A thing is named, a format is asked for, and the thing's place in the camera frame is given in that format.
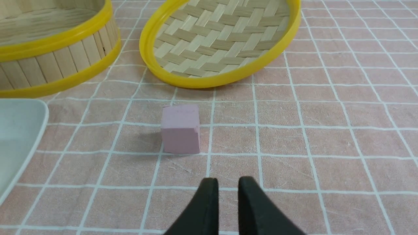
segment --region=white plate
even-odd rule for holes
[[[0,205],[31,161],[48,117],[41,100],[0,99]]]

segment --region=yellow plastic rim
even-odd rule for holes
[[[103,8],[91,19],[62,33],[20,44],[0,47],[0,62],[35,57],[59,50],[87,38],[103,28],[113,16],[111,0],[105,0]],[[122,48],[120,32],[112,51],[92,66],[61,80],[24,89],[0,90],[0,98],[38,98],[75,87],[109,67]]]
[[[265,55],[243,67],[216,76],[202,78],[181,77],[161,68],[155,59],[153,48],[158,30],[180,6],[188,1],[167,0],[148,20],[139,40],[139,51],[148,69],[163,82],[176,87],[192,89],[217,87],[236,82],[254,74],[276,59],[289,46],[296,36],[301,23],[301,0],[287,0],[290,7],[289,26],[283,38]]]
[[[52,95],[69,88],[75,87],[94,76],[101,73],[107,67],[109,67],[117,58],[122,48],[122,42],[120,40],[120,35],[117,40],[115,47],[112,51],[105,56],[103,59],[88,67],[87,69],[73,74],[69,77],[63,78],[61,80],[47,83],[40,86],[28,87],[24,89],[16,90],[0,90],[0,98],[38,98],[47,95]]]

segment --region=wooden block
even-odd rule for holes
[[[197,105],[164,107],[161,137],[164,151],[167,153],[200,153],[199,107]]]

